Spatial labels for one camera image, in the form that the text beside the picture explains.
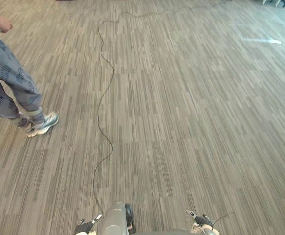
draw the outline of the shoe sole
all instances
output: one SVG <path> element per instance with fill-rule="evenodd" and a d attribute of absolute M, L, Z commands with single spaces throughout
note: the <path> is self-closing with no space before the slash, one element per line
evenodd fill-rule
<path fill-rule="evenodd" d="M 28 136 L 28 137 L 34 137 L 34 136 L 36 136 L 36 135 L 43 135 L 43 134 L 47 133 L 48 130 L 49 130 L 52 126 L 55 126 L 58 122 L 59 122 L 59 117 L 57 117 L 57 119 L 56 119 L 56 121 L 55 121 L 54 124 L 52 124 L 52 125 L 46 127 L 45 129 L 38 130 L 38 131 L 36 131 L 36 132 L 34 132 L 34 133 L 27 134 L 27 136 Z"/>

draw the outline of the wire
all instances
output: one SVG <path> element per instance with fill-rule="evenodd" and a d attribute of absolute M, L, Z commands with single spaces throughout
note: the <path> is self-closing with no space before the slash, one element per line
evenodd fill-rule
<path fill-rule="evenodd" d="M 100 55 L 101 55 L 101 57 L 104 59 L 104 61 L 107 62 L 107 63 L 110 65 L 110 67 L 112 68 L 112 75 L 111 75 L 111 78 L 110 78 L 110 82 L 109 82 L 108 86 L 106 87 L 105 91 L 103 92 L 103 94 L 102 94 L 102 96 L 101 96 L 101 98 L 100 98 L 99 105 L 98 105 L 98 109 L 97 109 L 98 128 L 99 128 L 100 132 L 102 133 L 102 135 L 107 139 L 107 141 L 109 142 L 109 144 L 110 144 L 110 146 L 111 146 L 111 150 L 110 150 L 109 154 L 108 154 L 105 158 L 103 158 L 103 159 L 97 164 L 97 166 L 96 166 L 96 168 L 95 168 L 95 170 L 94 170 L 93 180 L 92 180 L 92 193 L 93 193 L 93 195 L 94 195 L 94 197 L 95 197 L 95 200 L 96 200 L 96 202 L 97 202 L 97 204 L 98 204 L 98 206 L 99 206 L 99 209 L 100 209 L 100 211 L 101 211 L 101 214 L 104 214 L 104 212 L 103 212 L 103 209 L 102 209 L 102 207 L 101 207 L 101 204 L 99 203 L 98 197 L 97 197 L 97 195 L 96 195 L 96 193 L 95 193 L 95 190 L 94 190 L 94 188 L 95 188 L 95 176 L 96 176 L 98 167 L 101 165 L 101 163 L 102 163 L 103 161 L 109 159 L 110 156 L 112 155 L 112 153 L 113 153 L 113 151 L 114 151 L 114 146 L 113 146 L 111 140 L 110 140 L 110 139 L 107 137 L 107 135 L 103 132 L 102 127 L 100 126 L 99 109 L 100 109 L 100 106 L 101 106 L 103 97 L 105 96 L 105 94 L 106 94 L 107 91 L 109 90 L 109 88 L 110 88 L 110 86 L 111 86 L 111 83 L 112 83 L 112 81 L 114 80 L 115 68 L 114 68 L 114 66 L 112 65 L 112 63 L 111 63 L 108 59 L 106 59 L 106 58 L 103 56 L 103 54 L 102 54 L 102 49 L 103 49 L 103 46 L 104 46 L 105 43 L 104 43 L 102 34 L 100 33 L 100 27 L 101 27 L 102 25 L 106 24 L 106 23 L 113 23 L 113 24 L 119 23 L 120 17 L 121 17 L 122 15 L 125 15 L 125 14 L 130 15 L 130 16 L 132 16 L 132 17 L 138 19 L 138 18 L 143 18 L 143 17 L 146 17 L 146 16 L 150 16 L 150 15 L 157 15 L 157 16 L 159 16 L 159 15 L 162 15 L 162 14 L 165 14 L 165 13 L 169 13 L 169 12 L 171 12 L 171 13 L 173 13 L 173 14 L 176 14 L 176 13 L 178 13 L 178 12 L 179 12 L 180 10 L 182 10 L 182 9 L 189 9 L 190 11 L 192 11 L 192 10 L 195 9 L 195 8 L 212 9 L 212 8 L 215 8 L 215 7 L 218 6 L 218 5 L 222 5 L 222 4 L 224 4 L 224 3 L 228 2 L 228 1 L 232 1 L 232 0 L 222 0 L 221 2 L 218 2 L 218 3 L 216 3 L 216 4 L 212 5 L 212 6 L 193 6 L 193 7 L 183 6 L 183 7 L 179 8 L 179 9 L 176 10 L 176 11 L 170 10 L 170 9 L 166 9 L 166 10 L 164 10 L 164 11 L 162 11 L 162 12 L 149 12 L 149 13 L 146 13 L 146 14 L 143 14 L 143 15 L 134 15 L 134 14 L 132 14 L 132 13 L 130 13 L 130 12 L 122 12 L 121 14 L 118 15 L 117 20 L 115 20 L 115 21 L 110 21 L 110 20 L 103 21 L 103 22 L 98 26 L 97 33 L 99 34 L 100 39 L 101 39 Z"/>
<path fill-rule="evenodd" d="M 221 219 L 223 219 L 223 218 L 225 218 L 225 217 L 227 217 L 227 216 L 229 216 L 229 215 L 231 215 L 231 214 L 234 214 L 234 212 L 231 212 L 231 213 L 229 213 L 229 214 L 227 214 L 227 215 L 224 215 L 224 216 L 222 216 L 221 218 L 217 219 L 217 220 L 214 222 L 213 226 L 212 226 L 212 231 L 213 231 L 214 225 L 216 224 L 217 221 L 219 221 L 219 220 L 221 220 Z"/>

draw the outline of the white sneaker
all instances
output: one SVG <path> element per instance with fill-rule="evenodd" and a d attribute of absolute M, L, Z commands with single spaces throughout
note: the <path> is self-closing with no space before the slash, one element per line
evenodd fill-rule
<path fill-rule="evenodd" d="M 36 124 L 32 126 L 32 129 L 27 133 L 28 137 L 34 137 L 36 135 L 42 135 L 46 133 L 50 127 L 57 124 L 59 121 L 59 115 L 55 112 L 51 112 L 48 115 L 45 115 L 44 117 L 44 123 Z"/>

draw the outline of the pant leg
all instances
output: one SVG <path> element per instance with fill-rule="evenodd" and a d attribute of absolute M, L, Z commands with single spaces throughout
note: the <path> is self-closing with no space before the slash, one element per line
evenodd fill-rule
<path fill-rule="evenodd" d="M 27 111 L 34 122 L 43 122 L 41 95 L 32 80 L 24 71 L 10 48 L 0 39 L 0 80 L 13 91 L 17 102 Z"/>
<path fill-rule="evenodd" d="M 23 117 L 14 101 L 5 93 L 0 83 L 0 117 L 9 119 L 12 123 L 19 127 L 26 127 L 29 121 Z"/>

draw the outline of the wheel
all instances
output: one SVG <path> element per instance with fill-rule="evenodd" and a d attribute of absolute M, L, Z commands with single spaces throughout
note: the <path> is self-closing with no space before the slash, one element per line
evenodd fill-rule
<path fill-rule="evenodd" d="M 125 204 L 125 209 L 126 209 L 126 223 L 127 223 L 128 233 L 134 234 L 136 232 L 136 227 L 133 221 L 132 207 L 129 204 Z"/>

